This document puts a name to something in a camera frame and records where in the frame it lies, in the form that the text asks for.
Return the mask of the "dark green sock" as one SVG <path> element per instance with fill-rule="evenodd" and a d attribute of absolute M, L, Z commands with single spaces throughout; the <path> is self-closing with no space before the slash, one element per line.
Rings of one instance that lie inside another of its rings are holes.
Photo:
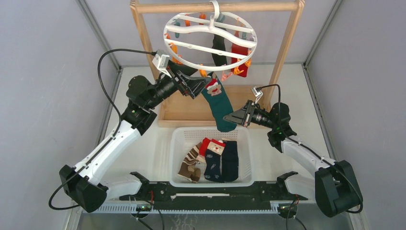
<path fill-rule="evenodd" d="M 209 104 L 217 130 L 220 132 L 235 130 L 236 124 L 223 120 L 225 115 L 234 111 L 224 86 L 214 72 L 209 72 L 207 77 L 211 78 L 211 82 L 206 85 L 202 95 Z"/>

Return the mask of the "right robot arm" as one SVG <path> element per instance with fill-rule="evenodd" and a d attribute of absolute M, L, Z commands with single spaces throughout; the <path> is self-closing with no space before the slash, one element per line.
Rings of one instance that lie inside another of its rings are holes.
<path fill-rule="evenodd" d="M 342 212 L 360 213 L 363 197 L 352 165 L 345 160 L 325 157 L 306 146 L 289 125 L 289 111 L 289 106 L 281 102 L 266 111 L 249 100 L 241 109 L 225 115 L 223 119 L 242 127 L 254 123 L 270 128 L 267 133 L 270 145 L 312 174 L 312 179 L 300 179 L 298 174 L 288 176 L 276 187 L 280 198 L 290 199 L 297 194 L 312 199 L 327 217 Z"/>

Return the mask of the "dark printed sock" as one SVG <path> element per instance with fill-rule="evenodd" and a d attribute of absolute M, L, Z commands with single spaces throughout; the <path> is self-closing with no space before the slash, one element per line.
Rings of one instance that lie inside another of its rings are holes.
<path fill-rule="evenodd" d="M 204 178 L 211 182 L 223 183 L 221 173 L 221 156 L 225 149 L 225 143 L 212 139 L 205 152 L 206 168 Z"/>

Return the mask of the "brown striped sock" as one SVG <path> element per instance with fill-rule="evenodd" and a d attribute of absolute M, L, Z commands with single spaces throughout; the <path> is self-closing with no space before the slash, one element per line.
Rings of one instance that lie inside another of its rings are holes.
<path fill-rule="evenodd" d="M 196 164 L 200 162 L 198 156 L 201 145 L 200 142 L 188 151 L 178 171 L 178 176 L 195 184 L 199 182 L 201 177 L 201 169 L 196 168 Z"/>

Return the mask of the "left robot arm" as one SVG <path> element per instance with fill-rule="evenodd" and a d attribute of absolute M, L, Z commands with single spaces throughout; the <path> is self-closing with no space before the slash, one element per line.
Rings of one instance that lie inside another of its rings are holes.
<path fill-rule="evenodd" d="M 153 111 L 157 105 L 175 92 L 194 99 L 211 81 L 208 77 L 195 77 L 194 73 L 186 66 L 169 63 L 154 84 L 142 75 L 133 77 L 126 92 L 129 103 L 119 114 L 117 128 L 75 166 L 65 165 L 59 171 L 65 194 L 88 213 L 121 196 L 147 198 L 149 186 L 134 173 L 106 182 L 102 178 L 124 150 L 149 129 L 157 117 Z"/>

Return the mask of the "white perforated plastic basket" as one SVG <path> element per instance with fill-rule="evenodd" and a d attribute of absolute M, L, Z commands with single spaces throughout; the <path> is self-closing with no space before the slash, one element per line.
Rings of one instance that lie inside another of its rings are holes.
<path fill-rule="evenodd" d="M 177 128 L 171 138 L 169 166 L 169 182 L 175 187 L 250 186 L 254 167 L 249 131 Z"/>

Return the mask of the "white round clip hanger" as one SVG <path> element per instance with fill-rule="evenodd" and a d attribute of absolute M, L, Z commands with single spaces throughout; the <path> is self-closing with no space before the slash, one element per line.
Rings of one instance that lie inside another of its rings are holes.
<path fill-rule="evenodd" d="M 255 30 L 240 16 L 221 11 L 218 1 L 210 1 L 210 6 L 211 12 L 181 12 L 165 24 L 164 44 L 174 62 L 206 71 L 248 64 L 258 44 Z M 224 38 L 225 51 L 212 49 L 214 34 Z M 227 64 L 216 66 L 212 53 L 226 56 Z"/>

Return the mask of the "navy sock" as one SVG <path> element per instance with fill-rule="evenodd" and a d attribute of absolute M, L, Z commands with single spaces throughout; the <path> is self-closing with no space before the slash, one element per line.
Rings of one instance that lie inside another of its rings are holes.
<path fill-rule="evenodd" d="M 224 141 L 222 153 L 222 177 L 225 182 L 233 182 L 238 178 L 239 159 L 236 141 Z"/>

